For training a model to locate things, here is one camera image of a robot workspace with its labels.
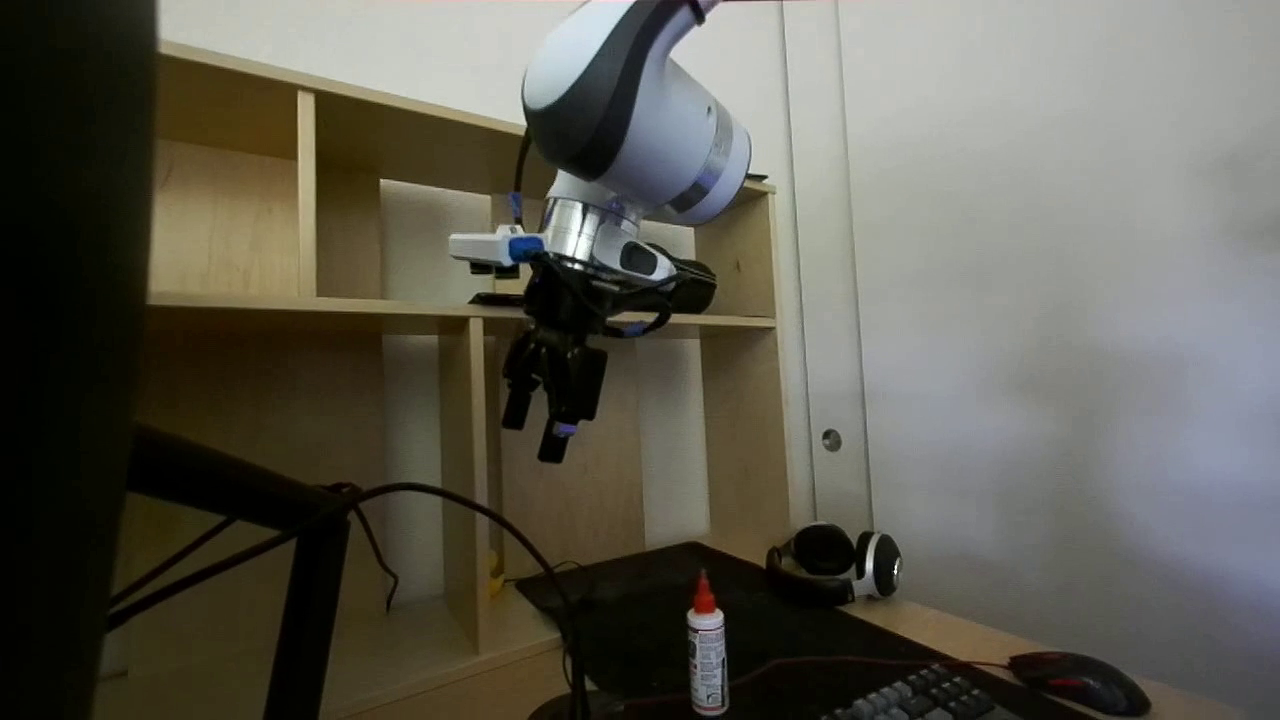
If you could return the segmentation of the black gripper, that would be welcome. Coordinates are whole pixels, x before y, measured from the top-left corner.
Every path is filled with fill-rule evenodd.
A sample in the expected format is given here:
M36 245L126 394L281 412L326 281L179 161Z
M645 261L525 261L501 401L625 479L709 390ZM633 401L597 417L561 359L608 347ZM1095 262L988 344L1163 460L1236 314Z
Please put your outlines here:
M716 272L701 261L672 261L668 281L635 281L604 262L541 251L525 289L529 332L504 354L504 428L525 428L532 390L543 383L546 421L541 460L561 464L568 440L597 417L608 354L597 335L633 341L672 314L703 310L716 301Z

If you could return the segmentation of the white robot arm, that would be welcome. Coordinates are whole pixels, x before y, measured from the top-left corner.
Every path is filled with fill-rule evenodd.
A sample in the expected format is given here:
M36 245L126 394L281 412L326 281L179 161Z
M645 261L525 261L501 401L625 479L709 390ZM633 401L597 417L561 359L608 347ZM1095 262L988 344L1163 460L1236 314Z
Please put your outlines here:
M525 251L529 332L507 347L504 428L546 394L535 454L561 464L597 417L608 350L591 335L645 335L703 310L716 272L639 234L639 220L709 224L752 164L746 128L672 46L716 0L584 0L532 55L521 105L532 149L556 167L541 245Z

